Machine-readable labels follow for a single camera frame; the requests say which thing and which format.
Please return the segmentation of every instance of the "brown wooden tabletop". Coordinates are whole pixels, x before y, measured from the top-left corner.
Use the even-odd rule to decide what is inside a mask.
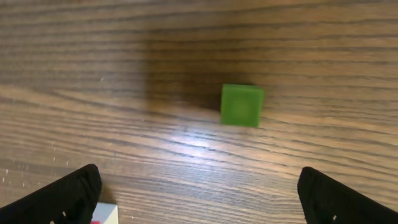
[[[305,166],[398,210],[397,2],[4,2],[0,206],[94,163],[120,223],[305,223]]]

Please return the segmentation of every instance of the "wood grain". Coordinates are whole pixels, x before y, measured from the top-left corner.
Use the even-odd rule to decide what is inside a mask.
[[[304,166],[398,210],[397,73],[394,1],[7,1],[0,206],[95,163],[121,223],[305,223]]]

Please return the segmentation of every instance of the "white object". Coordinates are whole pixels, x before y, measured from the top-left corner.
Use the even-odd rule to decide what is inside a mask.
[[[100,221],[101,224],[119,224],[118,205],[98,202],[92,221]]]

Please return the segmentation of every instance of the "green block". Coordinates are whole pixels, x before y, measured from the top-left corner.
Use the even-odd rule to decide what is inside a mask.
[[[252,85],[224,84],[221,124],[258,127],[264,90]]]

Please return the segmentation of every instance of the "green cube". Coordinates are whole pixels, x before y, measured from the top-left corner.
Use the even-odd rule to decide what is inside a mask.
[[[221,97],[221,124],[258,127],[264,90],[252,85],[224,84]]]

